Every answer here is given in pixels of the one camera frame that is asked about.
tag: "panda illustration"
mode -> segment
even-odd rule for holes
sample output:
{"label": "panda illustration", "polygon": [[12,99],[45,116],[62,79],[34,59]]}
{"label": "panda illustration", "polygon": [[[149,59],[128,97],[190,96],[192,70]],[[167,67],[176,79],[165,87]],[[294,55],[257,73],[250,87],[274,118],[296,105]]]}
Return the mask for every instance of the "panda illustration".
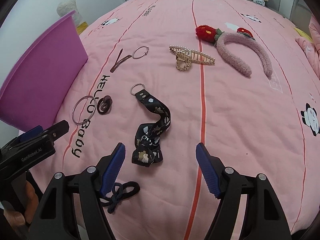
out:
{"label": "panda illustration", "polygon": [[259,19],[257,17],[255,17],[255,16],[251,16],[251,15],[248,15],[248,14],[242,14],[242,13],[241,13],[241,15],[244,16],[244,17],[247,17],[250,20],[253,20],[255,22],[260,22]]}
{"label": "panda illustration", "polygon": [[109,24],[117,22],[118,20],[119,20],[118,18],[113,18],[111,20],[107,20],[107,21],[103,22],[101,25],[103,25],[103,26],[109,25]]}
{"label": "panda illustration", "polygon": [[306,111],[301,111],[302,122],[311,128],[314,136],[320,133],[319,121],[317,118],[317,112],[314,108],[306,103]]}

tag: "black elastic hair band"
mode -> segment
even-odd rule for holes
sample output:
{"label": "black elastic hair band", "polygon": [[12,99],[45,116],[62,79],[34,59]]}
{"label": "black elastic hair band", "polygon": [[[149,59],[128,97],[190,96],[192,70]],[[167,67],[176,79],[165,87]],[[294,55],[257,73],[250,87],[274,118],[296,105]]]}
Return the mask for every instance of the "black elastic hair band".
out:
{"label": "black elastic hair band", "polygon": [[107,114],[110,110],[110,107],[112,105],[112,98],[111,96],[105,96],[103,98],[100,98],[97,104],[97,111],[99,114]]}
{"label": "black elastic hair band", "polygon": [[[124,192],[124,190],[127,187],[133,187],[133,190],[129,192]],[[101,205],[103,207],[109,207],[107,211],[109,214],[112,214],[115,211],[116,206],[120,201],[136,195],[139,191],[140,191],[140,186],[135,181],[129,181],[124,184],[116,182],[112,188],[113,195],[111,197],[104,197],[103,199],[107,200],[108,202],[101,202]]]}

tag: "large metal ring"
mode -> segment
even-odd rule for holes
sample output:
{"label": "large metal ring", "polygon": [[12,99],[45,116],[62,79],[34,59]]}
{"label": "large metal ring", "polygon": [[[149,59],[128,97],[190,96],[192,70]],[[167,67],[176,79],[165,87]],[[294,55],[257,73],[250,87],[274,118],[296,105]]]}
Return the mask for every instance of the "large metal ring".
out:
{"label": "large metal ring", "polygon": [[[139,49],[141,49],[141,48],[147,48],[147,51],[146,51],[141,57],[134,57],[134,54],[135,54]],[[147,47],[147,46],[141,46],[141,47],[137,48],[137,49],[132,53],[132,58],[133,58],[133,59],[142,58],[142,57],[146,56],[146,55],[148,54],[148,52],[149,52],[149,47]]]}
{"label": "large metal ring", "polygon": [[143,87],[143,89],[146,89],[146,86],[144,85],[144,84],[141,84],[141,83],[139,83],[139,84],[135,84],[134,86],[132,86],[132,88],[130,89],[130,94],[131,95],[133,95],[134,96],[134,93],[132,93],[132,89],[133,88],[135,88],[135,87],[137,87],[137,86],[142,86]]}
{"label": "large metal ring", "polygon": [[[75,116],[74,116],[76,107],[79,105],[79,103],[80,103],[83,99],[87,99],[87,98],[92,98],[92,99],[94,100],[94,110],[93,110],[93,112],[91,113],[91,115],[90,115],[87,119],[85,119],[83,122],[76,122]],[[88,121],[93,117],[93,115],[94,115],[94,113],[96,112],[96,110],[97,110],[97,100],[96,100],[93,96],[84,96],[83,98],[80,98],[80,99],[79,99],[79,101],[76,103],[75,107],[73,108],[73,110],[72,110],[72,120],[73,120],[73,122],[74,122],[76,125],[82,125],[82,124],[88,122]]]}

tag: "purple plastic basket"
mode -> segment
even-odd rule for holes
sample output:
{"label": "purple plastic basket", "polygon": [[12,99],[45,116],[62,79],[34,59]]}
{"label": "purple plastic basket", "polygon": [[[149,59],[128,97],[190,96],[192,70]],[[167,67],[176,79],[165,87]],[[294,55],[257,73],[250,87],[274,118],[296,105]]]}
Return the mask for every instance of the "purple plastic basket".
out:
{"label": "purple plastic basket", "polygon": [[22,131],[50,127],[71,84],[88,60],[72,11],[23,53],[0,89],[0,119]]}

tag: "printed ribbon strap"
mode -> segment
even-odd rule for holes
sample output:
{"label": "printed ribbon strap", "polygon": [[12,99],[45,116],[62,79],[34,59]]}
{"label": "printed ribbon strap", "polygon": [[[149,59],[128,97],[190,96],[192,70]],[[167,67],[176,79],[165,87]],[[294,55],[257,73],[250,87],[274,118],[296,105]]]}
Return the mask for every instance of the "printed ribbon strap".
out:
{"label": "printed ribbon strap", "polygon": [[160,102],[145,89],[134,95],[150,112],[159,114],[160,120],[156,123],[143,123],[138,127],[134,139],[135,151],[132,153],[132,163],[149,167],[152,163],[163,160],[160,149],[160,135],[166,131],[171,122],[169,108]]}

